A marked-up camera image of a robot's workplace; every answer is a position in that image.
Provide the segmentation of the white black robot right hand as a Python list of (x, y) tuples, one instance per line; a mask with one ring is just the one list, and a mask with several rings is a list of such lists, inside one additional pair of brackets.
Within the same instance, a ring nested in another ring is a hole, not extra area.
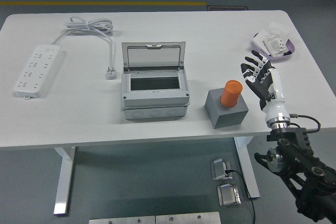
[(290, 115), (285, 108), (285, 98), (278, 70), (258, 51), (245, 57), (241, 72), (252, 92), (259, 97), (260, 109), (266, 114), (266, 124), (271, 129), (286, 128)]

